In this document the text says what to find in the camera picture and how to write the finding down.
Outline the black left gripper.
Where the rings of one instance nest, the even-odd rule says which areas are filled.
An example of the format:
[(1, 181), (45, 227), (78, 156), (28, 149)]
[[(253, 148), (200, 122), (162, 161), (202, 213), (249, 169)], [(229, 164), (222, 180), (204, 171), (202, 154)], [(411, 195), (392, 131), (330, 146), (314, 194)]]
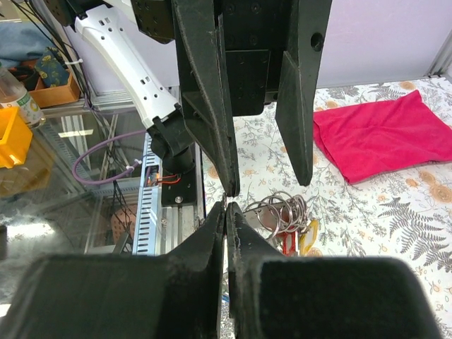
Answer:
[(239, 194), (233, 115), (259, 115), (277, 98), (275, 120), (295, 176), (310, 185), (314, 97), (331, 4), (172, 2), (184, 123), (227, 196)]

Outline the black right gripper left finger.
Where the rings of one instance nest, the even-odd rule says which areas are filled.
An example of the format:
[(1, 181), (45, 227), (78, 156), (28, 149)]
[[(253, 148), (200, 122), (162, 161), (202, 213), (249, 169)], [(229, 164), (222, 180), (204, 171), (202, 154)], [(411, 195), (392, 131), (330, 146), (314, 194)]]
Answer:
[(216, 338), (225, 207), (159, 256), (51, 255), (31, 264), (2, 338)]

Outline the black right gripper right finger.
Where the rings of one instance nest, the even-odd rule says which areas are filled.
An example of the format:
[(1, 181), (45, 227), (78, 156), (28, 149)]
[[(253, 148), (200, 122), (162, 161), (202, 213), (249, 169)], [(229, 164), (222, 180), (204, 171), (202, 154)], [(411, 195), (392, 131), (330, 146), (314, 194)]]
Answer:
[(422, 287), (391, 257), (287, 257), (227, 207), (237, 338), (440, 338)]

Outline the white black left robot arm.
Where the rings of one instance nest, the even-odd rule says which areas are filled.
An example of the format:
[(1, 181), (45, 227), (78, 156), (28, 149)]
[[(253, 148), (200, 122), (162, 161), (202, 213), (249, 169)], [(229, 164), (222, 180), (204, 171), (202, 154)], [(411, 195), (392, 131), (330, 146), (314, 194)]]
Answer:
[[(313, 175), (313, 108), (329, 1), (47, 1), (56, 20), (115, 72), (164, 169), (195, 165), (193, 144), (213, 163), (225, 194), (239, 194), (233, 119), (276, 103), (275, 120), (297, 178)], [(160, 43), (174, 43), (180, 95), (173, 96), (117, 20), (123, 13)]]

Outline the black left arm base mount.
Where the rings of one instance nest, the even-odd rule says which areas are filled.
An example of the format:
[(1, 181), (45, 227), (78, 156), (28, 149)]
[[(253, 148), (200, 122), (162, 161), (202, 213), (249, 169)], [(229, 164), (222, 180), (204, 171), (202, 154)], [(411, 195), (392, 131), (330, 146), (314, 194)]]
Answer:
[(175, 157), (162, 161), (164, 179), (161, 184), (163, 207), (194, 206), (197, 202), (196, 165), (194, 146), (190, 146)]

